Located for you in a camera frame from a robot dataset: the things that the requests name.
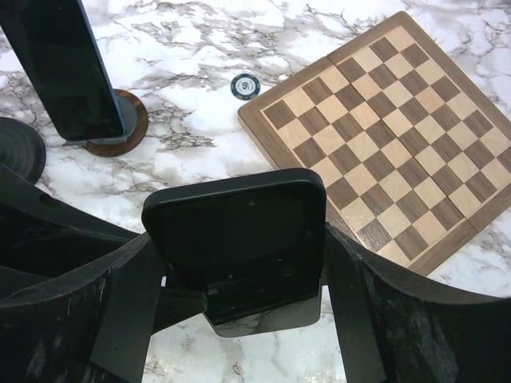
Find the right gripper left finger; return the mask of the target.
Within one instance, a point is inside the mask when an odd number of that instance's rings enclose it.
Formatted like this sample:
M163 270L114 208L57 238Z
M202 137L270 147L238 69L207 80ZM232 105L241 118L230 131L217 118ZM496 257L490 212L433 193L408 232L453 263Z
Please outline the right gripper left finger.
M2 381L141 381L163 273L149 235L3 168Z

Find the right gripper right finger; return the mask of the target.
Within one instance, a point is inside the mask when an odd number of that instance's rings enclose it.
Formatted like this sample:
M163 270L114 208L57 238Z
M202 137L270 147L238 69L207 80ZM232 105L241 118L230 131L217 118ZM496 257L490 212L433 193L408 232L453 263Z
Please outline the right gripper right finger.
M510 300L447 286L326 227L325 270L349 382L507 382Z

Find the black phone stand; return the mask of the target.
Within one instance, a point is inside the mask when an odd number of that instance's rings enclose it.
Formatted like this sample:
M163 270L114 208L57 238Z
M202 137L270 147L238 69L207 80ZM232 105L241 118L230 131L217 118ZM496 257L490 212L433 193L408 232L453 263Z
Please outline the black phone stand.
M35 185L46 165L46 146L38 132L13 118L1 118L1 163Z

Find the black phone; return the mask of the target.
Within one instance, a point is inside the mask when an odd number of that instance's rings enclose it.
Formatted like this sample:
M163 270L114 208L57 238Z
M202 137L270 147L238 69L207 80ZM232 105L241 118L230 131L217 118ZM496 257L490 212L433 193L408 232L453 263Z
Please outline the black phone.
M152 193L141 220L173 275L203 293L224 338L319 320L326 191L289 168Z

